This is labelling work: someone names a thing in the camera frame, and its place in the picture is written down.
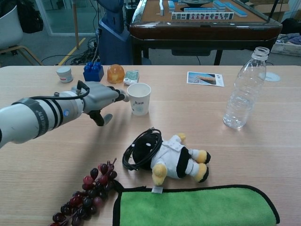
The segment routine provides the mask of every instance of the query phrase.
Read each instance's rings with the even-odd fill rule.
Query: green cloth
[[[114,226],[274,226],[280,221],[263,192],[238,185],[163,190],[162,194],[145,187],[124,189],[114,215]]]

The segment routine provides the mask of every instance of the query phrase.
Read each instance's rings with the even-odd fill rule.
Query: yellow paw
[[[204,180],[206,180],[208,177],[208,168],[205,164],[200,163],[198,165],[198,173],[196,176],[194,176],[194,179],[197,182],[203,182]]]
[[[178,135],[179,138],[181,139],[181,142],[183,142],[183,141],[186,139],[185,133],[178,133],[177,135]]]
[[[207,163],[207,161],[209,161],[209,160],[207,159],[207,155],[209,155],[209,154],[207,153],[207,151],[199,150],[199,152],[198,152],[198,157],[195,159],[195,161],[196,161],[197,163]]]
[[[156,186],[163,184],[166,175],[167,168],[165,165],[159,163],[152,168],[152,180]]]

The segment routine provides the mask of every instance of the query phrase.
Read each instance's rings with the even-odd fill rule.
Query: small white jar
[[[70,67],[60,67],[57,69],[56,73],[58,77],[60,77],[62,83],[68,83],[73,80]]]

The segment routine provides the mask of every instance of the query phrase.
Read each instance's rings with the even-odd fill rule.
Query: towel tag
[[[152,193],[157,193],[157,194],[162,194],[162,192],[163,192],[163,187],[154,186],[154,187],[152,187],[151,192],[152,192]]]

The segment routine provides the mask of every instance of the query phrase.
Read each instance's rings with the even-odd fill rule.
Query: white chair
[[[23,31],[20,25],[17,6],[0,18],[0,54],[10,51],[18,51],[32,65],[33,62],[21,50],[25,50],[39,65],[43,63],[25,46],[18,46],[23,38]]]

